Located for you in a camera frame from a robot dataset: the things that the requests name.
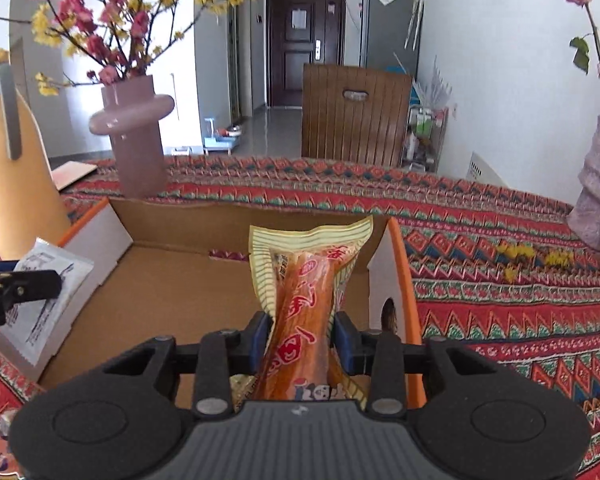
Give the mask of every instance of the packaged sausage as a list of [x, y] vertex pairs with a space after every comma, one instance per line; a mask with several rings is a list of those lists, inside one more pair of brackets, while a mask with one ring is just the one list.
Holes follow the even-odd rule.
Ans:
[[253, 399], [363, 400], [329, 346], [333, 316], [372, 231], [372, 217], [308, 232], [251, 227], [254, 290], [274, 321]]

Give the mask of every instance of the metal screw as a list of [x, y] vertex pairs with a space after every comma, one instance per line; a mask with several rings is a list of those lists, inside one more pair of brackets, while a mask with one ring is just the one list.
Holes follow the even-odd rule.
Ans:
[[402, 411], [404, 405], [397, 399], [378, 399], [374, 400], [371, 408], [380, 415], [395, 415]]
[[226, 400], [217, 397], [199, 400], [196, 403], [196, 409], [203, 415], [220, 415], [229, 407]]

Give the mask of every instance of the thermos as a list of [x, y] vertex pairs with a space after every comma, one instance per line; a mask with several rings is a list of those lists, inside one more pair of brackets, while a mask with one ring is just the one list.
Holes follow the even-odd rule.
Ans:
[[0, 50], [0, 257], [20, 259], [37, 237], [58, 243], [69, 227], [40, 130]]

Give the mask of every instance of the gray refrigerator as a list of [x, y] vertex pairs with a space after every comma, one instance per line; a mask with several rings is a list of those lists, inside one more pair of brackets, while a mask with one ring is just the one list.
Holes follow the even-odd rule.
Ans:
[[415, 38], [418, 20], [416, 11], [410, 40], [405, 48], [414, 0], [392, 0], [389, 3], [387, 1], [363, 0], [360, 66], [402, 73], [401, 64], [415, 79], [418, 73], [420, 31], [423, 24], [420, 23], [420, 31]]

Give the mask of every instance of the lavender vase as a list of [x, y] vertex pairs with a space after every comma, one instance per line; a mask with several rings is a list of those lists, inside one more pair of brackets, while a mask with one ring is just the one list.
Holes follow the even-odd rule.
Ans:
[[171, 113], [174, 101], [156, 95], [150, 75], [102, 88], [104, 110], [93, 114], [89, 129], [111, 139], [122, 193], [129, 198], [166, 190], [167, 174], [158, 121]]
[[567, 224], [584, 243], [600, 251], [600, 117], [578, 179], [583, 189]]

